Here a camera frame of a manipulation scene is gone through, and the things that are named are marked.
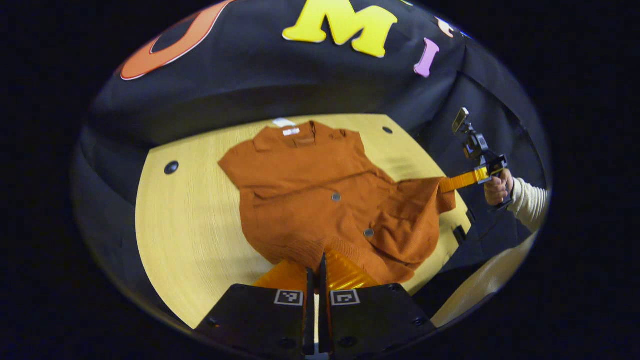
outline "hand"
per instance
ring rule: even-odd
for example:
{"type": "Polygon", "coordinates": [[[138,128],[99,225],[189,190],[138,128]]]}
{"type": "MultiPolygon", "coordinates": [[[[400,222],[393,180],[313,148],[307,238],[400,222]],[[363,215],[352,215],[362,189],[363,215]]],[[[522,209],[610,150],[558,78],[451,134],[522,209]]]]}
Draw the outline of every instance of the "hand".
{"type": "Polygon", "coordinates": [[[507,168],[502,171],[499,178],[492,176],[490,181],[484,183],[484,198],[491,206],[502,204],[504,198],[512,191],[513,177],[507,168]]]}

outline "white sleeve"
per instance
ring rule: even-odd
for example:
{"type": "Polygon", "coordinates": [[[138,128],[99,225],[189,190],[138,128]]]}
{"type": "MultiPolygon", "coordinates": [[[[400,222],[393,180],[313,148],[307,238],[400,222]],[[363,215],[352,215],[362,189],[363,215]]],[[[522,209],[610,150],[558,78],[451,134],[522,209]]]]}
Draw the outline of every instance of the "white sleeve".
{"type": "Polygon", "coordinates": [[[547,214],[550,202],[548,191],[533,187],[518,177],[513,179],[511,198],[513,203],[507,209],[532,233],[536,232],[547,214]]]}

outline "yellow letter m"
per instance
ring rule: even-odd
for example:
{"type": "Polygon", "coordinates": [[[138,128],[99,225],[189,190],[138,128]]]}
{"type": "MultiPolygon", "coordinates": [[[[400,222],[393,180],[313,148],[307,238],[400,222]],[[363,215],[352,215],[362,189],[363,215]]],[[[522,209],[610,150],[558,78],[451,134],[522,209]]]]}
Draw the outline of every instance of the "yellow letter m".
{"type": "Polygon", "coordinates": [[[356,13],[349,0],[307,0],[296,25],[285,29],[282,36],[292,41],[323,42],[325,16],[337,45],[345,44],[362,30],[362,35],[351,42],[353,49],[377,58],[384,57],[387,35],[391,25],[398,22],[394,14],[379,6],[356,13]]]}

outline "clothing tag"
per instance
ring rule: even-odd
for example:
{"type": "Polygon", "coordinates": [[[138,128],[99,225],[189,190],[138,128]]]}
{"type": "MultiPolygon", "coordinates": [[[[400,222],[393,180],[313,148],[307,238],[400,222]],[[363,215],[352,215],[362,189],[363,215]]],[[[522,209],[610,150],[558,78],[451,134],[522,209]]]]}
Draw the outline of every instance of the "clothing tag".
{"type": "Polygon", "coordinates": [[[296,126],[296,124],[292,121],[289,121],[283,117],[279,117],[273,121],[278,127],[287,127],[287,126],[296,126]]]}
{"type": "Polygon", "coordinates": [[[289,130],[284,130],[282,131],[282,134],[284,134],[284,136],[289,136],[292,134],[299,134],[300,133],[300,129],[299,128],[295,128],[295,129],[289,129],[289,130]]]}

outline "pink letter i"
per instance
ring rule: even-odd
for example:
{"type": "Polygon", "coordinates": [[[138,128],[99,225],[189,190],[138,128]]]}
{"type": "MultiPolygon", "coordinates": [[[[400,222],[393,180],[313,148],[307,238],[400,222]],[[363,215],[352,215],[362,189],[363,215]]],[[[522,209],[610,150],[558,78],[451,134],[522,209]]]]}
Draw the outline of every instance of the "pink letter i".
{"type": "Polygon", "coordinates": [[[433,63],[433,58],[436,56],[436,53],[440,51],[440,48],[433,41],[424,38],[424,53],[422,53],[422,59],[420,62],[415,64],[413,67],[413,71],[416,74],[422,75],[425,78],[428,78],[430,75],[429,69],[431,68],[431,64],[433,63]]]}

